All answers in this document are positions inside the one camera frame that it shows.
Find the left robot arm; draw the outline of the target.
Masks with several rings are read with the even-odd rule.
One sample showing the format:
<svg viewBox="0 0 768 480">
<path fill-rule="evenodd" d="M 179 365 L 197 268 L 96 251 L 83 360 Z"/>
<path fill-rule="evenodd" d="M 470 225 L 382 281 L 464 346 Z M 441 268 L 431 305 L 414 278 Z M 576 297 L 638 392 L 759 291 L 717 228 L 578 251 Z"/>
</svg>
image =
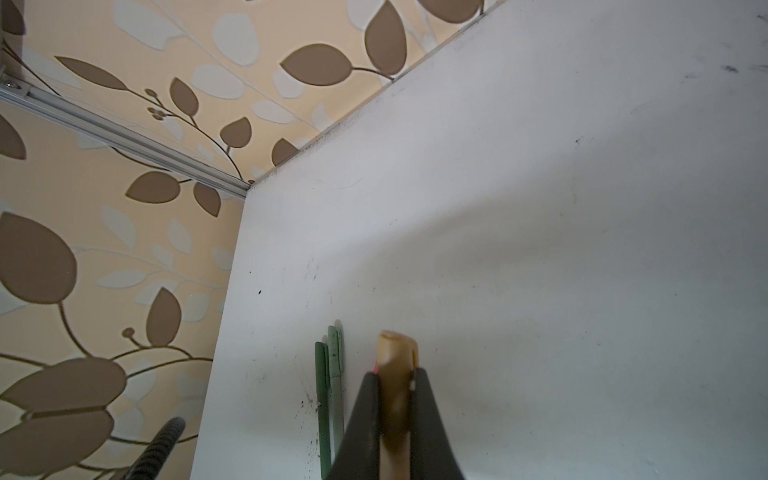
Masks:
<svg viewBox="0 0 768 480">
<path fill-rule="evenodd" d="M 120 480 L 155 480 L 186 428 L 181 417 L 166 422 Z"/>
</svg>

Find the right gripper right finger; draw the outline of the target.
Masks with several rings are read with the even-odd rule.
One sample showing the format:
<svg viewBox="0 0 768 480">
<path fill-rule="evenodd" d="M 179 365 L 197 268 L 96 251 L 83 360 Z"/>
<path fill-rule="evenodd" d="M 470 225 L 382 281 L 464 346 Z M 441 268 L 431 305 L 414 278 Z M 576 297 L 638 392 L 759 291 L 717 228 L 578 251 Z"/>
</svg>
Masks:
<svg viewBox="0 0 768 480">
<path fill-rule="evenodd" d="M 410 392 L 410 478 L 464 480 L 451 449 L 427 371 L 414 371 Z"/>
</svg>

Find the olive green fineliner pen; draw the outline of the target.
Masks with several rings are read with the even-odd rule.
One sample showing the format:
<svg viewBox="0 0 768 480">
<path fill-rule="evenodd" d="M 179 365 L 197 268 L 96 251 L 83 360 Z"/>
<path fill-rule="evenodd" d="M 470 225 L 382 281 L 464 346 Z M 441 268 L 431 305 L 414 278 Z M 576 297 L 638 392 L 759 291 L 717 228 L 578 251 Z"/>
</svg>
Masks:
<svg viewBox="0 0 768 480">
<path fill-rule="evenodd" d="M 328 347 L 323 342 L 316 342 L 315 381 L 318 415 L 318 447 L 321 478 L 325 479 L 331 468 L 331 430 L 329 414 L 329 360 Z"/>
</svg>

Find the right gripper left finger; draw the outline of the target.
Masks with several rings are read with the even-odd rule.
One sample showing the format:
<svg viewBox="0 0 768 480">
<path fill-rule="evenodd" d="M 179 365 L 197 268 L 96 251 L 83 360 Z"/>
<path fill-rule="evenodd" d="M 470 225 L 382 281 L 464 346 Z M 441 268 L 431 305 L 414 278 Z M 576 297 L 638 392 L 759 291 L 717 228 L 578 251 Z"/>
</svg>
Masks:
<svg viewBox="0 0 768 480">
<path fill-rule="evenodd" d="M 380 382 L 365 374 L 340 449 L 326 476 L 330 480 L 378 480 L 380 476 Z"/>
</svg>

